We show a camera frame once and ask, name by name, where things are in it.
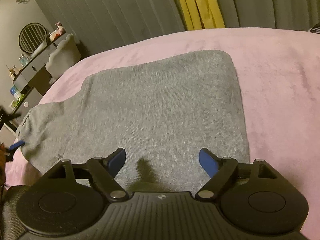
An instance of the metal screw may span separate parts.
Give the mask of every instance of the metal screw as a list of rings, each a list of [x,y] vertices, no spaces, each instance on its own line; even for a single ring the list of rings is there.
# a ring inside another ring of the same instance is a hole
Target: metal screw
[[[112,198],[123,198],[123,197],[125,197],[125,192],[124,191],[122,191],[122,190],[114,190],[114,191],[112,191],[111,193],[110,193],[110,196],[112,197]]]
[[[210,190],[201,190],[198,192],[200,198],[211,198],[214,196],[214,193]]]

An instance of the plush toy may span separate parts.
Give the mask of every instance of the plush toy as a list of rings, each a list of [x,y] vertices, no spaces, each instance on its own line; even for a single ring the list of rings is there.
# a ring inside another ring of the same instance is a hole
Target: plush toy
[[[57,27],[58,27],[58,28],[57,28],[57,34],[62,35],[63,33],[66,32],[65,28],[62,26],[62,24],[61,24],[60,21],[57,22],[56,25],[57,25]]]

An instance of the gray curtain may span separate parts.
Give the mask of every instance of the gray curtain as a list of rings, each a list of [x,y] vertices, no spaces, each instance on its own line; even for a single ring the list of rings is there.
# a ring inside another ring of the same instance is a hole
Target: gray curtain
[[[320,0],[218,0],[226,27],[306,31],[319,22]]]
[[[185,30],[177,0],[36,0],[54,26],[80,41],[82,56]]]
[[[49,22],[79,39],[82,56],[185,30],[179,0],[36,0]],[[306,31],[320,0],[218,0],[226,27]]]

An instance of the yellow curtain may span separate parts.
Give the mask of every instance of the yellow curtain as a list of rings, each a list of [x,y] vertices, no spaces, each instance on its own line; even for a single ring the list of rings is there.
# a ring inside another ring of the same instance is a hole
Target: yellow curtain
[[[224,28],[217,0],[179,0],[188,31]]]

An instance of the gray wall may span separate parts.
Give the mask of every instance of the gray wall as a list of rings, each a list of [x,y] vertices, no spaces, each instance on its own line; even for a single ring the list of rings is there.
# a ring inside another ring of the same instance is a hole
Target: gray wall
[[[6,65],[21,66],[18,38],[22,28],[31,22],[39,22],[49,31],[53,30],[35,0],[29,0],[27,4],[0,0],[0,105],[7,111],[14,97],[9,92],[13,84]]]
[[[14,143],[15,135],[6,126],[0,130],[0,143],[4,143],[7,147]]]

